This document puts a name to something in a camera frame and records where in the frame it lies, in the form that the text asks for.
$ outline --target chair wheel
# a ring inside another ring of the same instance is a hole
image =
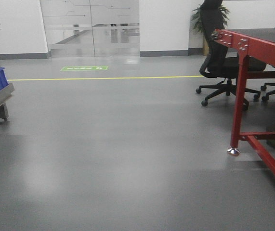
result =
[[[262,96],[262,101],[267,102],[269,100],[269,96]]]
[[[260,97],[260,94],[255,94],[255,95],[254,95],[254,100],[255,100],[255,101],[258,101],[259,97]]]
[[[203,105],[204,107],[207,106],[207,105],[208,105],[208,101],[207,101],[207,100],[203,100],[203,101],[201,102],[201,105]]]
[[[248,104],[244,104],[243,107],[242,107],[242,110],[243,111],[247,111],[249,108],[249,105]]]

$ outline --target chair backrest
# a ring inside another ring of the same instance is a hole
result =
[[[211,39],[211,33],[215,29],[224,29],[223,14],[219,9],[223,0],[205,0],[200,6],[200,18],[203,26],[203,34],[209,46],[209,54],[200,68],[200,73],[209,78],[219,77],[221,68],[225,61],[228,51],[226,46],[223,46]]]

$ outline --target white wall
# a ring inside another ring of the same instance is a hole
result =
[[[47,53],[39,0],[0,0],[0,54]]]
[[[191,0],[192,10],[203,3],[203,0]],[[229,9],[228,27],[226,29],[251,29],[275,27],[275,0],[229,0],[223,1]],[[202,47],[202,35],[192,30],[191,22],[189,47]]]
[[[203,0],[140,0],[140,51],[202,47],[189,28],[192,10]],[[275,27],[275,0],[224,1],[228,28]],[[47,53],[39,0],[0,0],[0,54]]]
[[[140,0],[140,51],[188,50],[190,0]]]

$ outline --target glass door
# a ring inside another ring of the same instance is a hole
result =
[[[40,0],[53,57],[139,56],[138,0]]]

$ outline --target epoxy floor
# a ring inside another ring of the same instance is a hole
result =
[[[245,142],[226,154],[234,96],[203,107],[211,90],[195,93],[220,80],[116,79],[196,76],[203,59],[0,60],[15,87],[0,124],[0,231],[275,231],[272,173]],[[60,71],[94,65],[108,70]],[[247,99],[243,130],[275,124],[275,95]]]

